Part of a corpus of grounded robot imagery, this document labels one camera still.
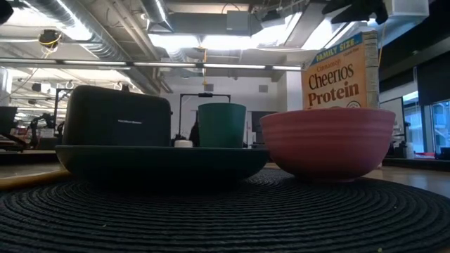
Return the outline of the black woven round placemat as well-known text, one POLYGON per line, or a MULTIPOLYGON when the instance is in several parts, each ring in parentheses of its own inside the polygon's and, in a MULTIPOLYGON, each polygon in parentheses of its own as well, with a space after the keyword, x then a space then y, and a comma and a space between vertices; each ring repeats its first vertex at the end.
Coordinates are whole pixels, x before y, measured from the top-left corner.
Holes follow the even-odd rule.
POLYGON ((128 191, 80 180, 0 191, 0 253, 450 251, 450 199, 377 179, 128 191))

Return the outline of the pink ribbed bowl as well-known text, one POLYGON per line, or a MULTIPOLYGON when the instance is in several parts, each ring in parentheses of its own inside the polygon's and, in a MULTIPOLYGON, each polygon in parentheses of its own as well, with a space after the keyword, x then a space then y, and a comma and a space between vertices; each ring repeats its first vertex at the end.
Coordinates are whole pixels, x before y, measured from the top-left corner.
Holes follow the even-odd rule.
POLYGON ((326 108, 279 112, 260 122, 283 171, 305 181, 353 181, 382 163, 394 120, 388 110, 326 108))

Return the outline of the black toaster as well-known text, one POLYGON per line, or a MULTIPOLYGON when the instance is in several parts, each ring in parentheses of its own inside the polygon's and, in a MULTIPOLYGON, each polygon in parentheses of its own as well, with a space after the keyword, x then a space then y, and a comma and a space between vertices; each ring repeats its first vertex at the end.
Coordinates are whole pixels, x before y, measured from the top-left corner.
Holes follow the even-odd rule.
POLYGON ((62 144, 166 147, 171 116, 165 98, 78 86, 67 103, 62 144))

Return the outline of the silver ceiling air duct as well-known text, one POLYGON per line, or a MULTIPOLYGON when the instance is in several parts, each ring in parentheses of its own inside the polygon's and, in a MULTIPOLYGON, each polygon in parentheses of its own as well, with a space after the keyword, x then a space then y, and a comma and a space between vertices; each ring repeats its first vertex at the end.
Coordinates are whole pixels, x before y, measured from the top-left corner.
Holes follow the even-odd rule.
POLYGON ((71 40, 101 60, 129 60, 129 56, 79 0, 23 0, 48 18, 71 40))

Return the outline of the dark green plate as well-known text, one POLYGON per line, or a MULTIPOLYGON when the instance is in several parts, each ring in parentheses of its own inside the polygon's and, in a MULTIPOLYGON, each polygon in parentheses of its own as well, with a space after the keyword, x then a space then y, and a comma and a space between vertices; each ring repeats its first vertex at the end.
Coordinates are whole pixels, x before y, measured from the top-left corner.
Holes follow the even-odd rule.
POLYGON ((258 173, 264 149, 60 145, 60 163, 75 176, 110 186, 230 183, 258 173))

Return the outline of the green plastic cup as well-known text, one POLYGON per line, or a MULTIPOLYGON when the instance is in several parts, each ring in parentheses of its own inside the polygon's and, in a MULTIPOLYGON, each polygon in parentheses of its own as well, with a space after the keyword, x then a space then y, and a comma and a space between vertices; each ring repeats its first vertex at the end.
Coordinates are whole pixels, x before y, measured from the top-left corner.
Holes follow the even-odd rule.
POLYGON ((206 103, 198 106, 202 148, 242 148, 247 109, 235 103, 206 103))

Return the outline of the black background rig frame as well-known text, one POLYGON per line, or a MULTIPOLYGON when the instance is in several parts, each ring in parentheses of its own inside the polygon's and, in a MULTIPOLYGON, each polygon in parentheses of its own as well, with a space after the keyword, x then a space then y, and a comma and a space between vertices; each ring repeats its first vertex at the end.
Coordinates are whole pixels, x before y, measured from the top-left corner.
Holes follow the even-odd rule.
POLYGON ((208 92, 203 92, 203 93, 181 93, 179 95, 179 124, 178 124, 178 133, 175 135, 175 140, 181 140, 182 139, 182 135, 181 135, 181 121, 182 121, 182 100, 184 96, 195 96, 195 97, 199 97, 199 98, 212 98, 212 97, 227 97, 229 102, 231 102, 231 95, 229 94, 218 94, 218 93, 208 93, 208 92))

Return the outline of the long ceiling light bar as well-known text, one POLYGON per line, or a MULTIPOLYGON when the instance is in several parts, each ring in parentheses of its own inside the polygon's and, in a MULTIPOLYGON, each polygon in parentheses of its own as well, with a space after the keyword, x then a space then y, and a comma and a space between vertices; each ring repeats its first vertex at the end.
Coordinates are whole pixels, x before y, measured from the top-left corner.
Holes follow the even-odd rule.
POLYGON ((300 66, 294 65, 246 65, 230 63, 173 63, 155 61, 106 61, 106 60, 63 60, 63 59, 38 59, 38 58, 0 58, 2 65, 38 66, 55 65, 62 68, 97 67, 97 68, 124 68, 132 67, 169 67, 169 68, 201 68, 201 69, 237 69, 237 70, 264 70, 264 71, 302 71, 300 66))

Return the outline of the yellow mat edge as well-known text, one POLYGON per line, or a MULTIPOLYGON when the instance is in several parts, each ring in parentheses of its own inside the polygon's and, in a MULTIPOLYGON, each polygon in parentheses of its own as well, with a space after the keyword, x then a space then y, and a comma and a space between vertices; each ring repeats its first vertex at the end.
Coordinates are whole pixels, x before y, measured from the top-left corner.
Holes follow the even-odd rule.
POLYGON ((60 170, 0 178, 0 191, 40 185, 43 183, 67 179, 71 176, 72 174, 67 170, 60 170))

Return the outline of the Cheerios Protein cereal box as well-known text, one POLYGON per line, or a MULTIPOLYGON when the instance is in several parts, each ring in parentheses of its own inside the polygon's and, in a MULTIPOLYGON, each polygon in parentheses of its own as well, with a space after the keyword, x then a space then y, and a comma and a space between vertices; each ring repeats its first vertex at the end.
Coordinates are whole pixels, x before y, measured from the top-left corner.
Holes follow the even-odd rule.
POLYGON ((302 108, 378 108, 378 33, 360 32, 319 52, 302 73, 302 108))

